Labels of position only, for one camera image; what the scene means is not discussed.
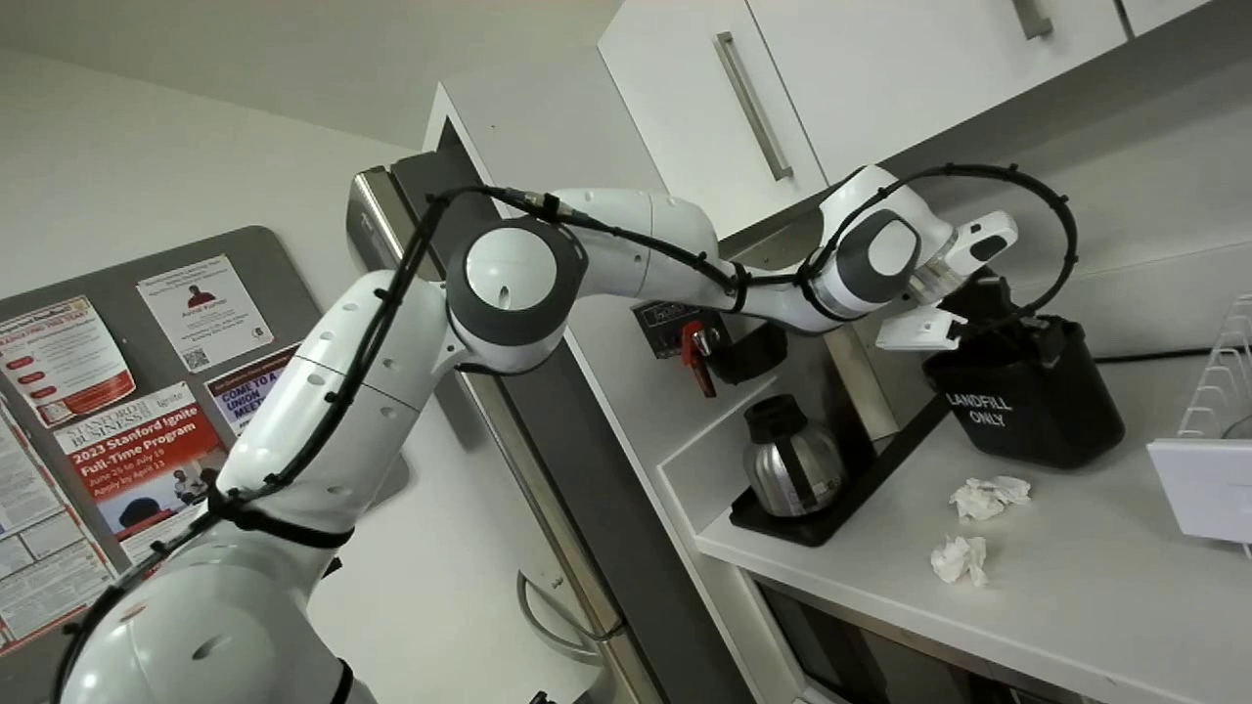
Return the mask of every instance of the notice board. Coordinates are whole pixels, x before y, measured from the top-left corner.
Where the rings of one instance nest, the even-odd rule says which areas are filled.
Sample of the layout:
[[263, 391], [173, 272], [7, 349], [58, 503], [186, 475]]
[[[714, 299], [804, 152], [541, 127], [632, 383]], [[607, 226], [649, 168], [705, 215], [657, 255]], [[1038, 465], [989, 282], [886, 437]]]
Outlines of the notice board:
[[0, 589], [22, 578], [14, 616], [0, 612], [2, 698], [50, 698], [58, 589], [108, 578], [192, 514], [198, 467], [222, 462], [315, 318], [266, 226], [0, 299], [0, 492], [18, 495], [0, 501]]

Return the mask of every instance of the ceiling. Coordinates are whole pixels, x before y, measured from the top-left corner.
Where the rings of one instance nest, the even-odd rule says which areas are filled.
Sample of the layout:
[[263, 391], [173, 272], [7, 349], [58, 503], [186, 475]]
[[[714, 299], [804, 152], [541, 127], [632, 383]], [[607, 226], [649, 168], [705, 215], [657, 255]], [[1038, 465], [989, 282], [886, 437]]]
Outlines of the ceiling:
[[417, 143], [438, 79], [590, 46], [618, 0], [0, 0], [0, 46]]

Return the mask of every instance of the cabinet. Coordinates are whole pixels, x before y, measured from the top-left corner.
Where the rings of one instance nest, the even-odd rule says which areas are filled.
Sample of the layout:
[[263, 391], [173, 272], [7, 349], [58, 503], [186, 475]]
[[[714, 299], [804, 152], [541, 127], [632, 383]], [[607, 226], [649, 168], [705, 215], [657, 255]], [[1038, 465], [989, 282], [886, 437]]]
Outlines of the cabinet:
[[1122, 0], [1133, 35], [1147, 35], [1147, 32], [1171, 24], [1184, 10], [1197, 10], [1205, 5], [1210, 0]]
[[826, 177], [885, 161], [1117, 42], [1109, 0], [747, 0]]
[[663, 188], [721, 235], [826, 183], [744, 0], [624, 0], [599, 50]]

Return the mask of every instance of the cabinet handle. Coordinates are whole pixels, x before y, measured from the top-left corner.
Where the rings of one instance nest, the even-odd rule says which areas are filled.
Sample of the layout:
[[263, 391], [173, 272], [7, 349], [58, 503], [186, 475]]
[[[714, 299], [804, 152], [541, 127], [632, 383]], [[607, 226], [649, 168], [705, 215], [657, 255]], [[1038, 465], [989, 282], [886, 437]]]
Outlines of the cabinet handle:
[[1015, 24], [1023, 40], [1047, 40], [1052, 14], [1039, 6], [1039, 0], [1014, 0]]
[[736, 35], [731, 35], [731, 32], [721, 32], [721, 35], [710, 40], [710, 46], [714, 46], [721, 65], [726, 71], [726, 82], [731, 82], [731, 91], [736, 91], [736, 96], [739, 96], [739, 108], [747, 113], [747, 125], [751, 125], [751, 131], [753, 131], [753, 143], [757, 143], [757, 152], [765, 157], [773, 178], [790, 178], [792, 168], [790, 168], [790, 161], [787, 161], [787, 152], [781, 152], [781, 143], [778, 143], [778, 131], [770, 127], [770, 115], [765, 115], [765, 108], [764, 108], [764, 100], [757, 100], [757, 93], [753, 93], [753, 84], [751, 84], [751, 79], [747, 79], [747, 71], [744, 71]]

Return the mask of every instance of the crumpled paper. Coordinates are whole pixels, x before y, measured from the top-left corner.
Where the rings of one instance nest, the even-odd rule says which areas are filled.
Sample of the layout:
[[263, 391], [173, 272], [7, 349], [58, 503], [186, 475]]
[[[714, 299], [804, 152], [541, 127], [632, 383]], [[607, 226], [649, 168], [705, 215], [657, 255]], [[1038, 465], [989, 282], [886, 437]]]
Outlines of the crumpled paper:
[[929, 550], [929, 565], [940, 582], [962, 582], [985, 585], [985, 540], [983, 534], [949, 534]]
[[949, 503], [953, 503], [959, 521], [985, 523], [1009, 507], [1028, 503], [1028, 482], [1019, 482], [1019, 475], [993, 475], [993, 482], [970, 475], [962, 490], [949, 492]]

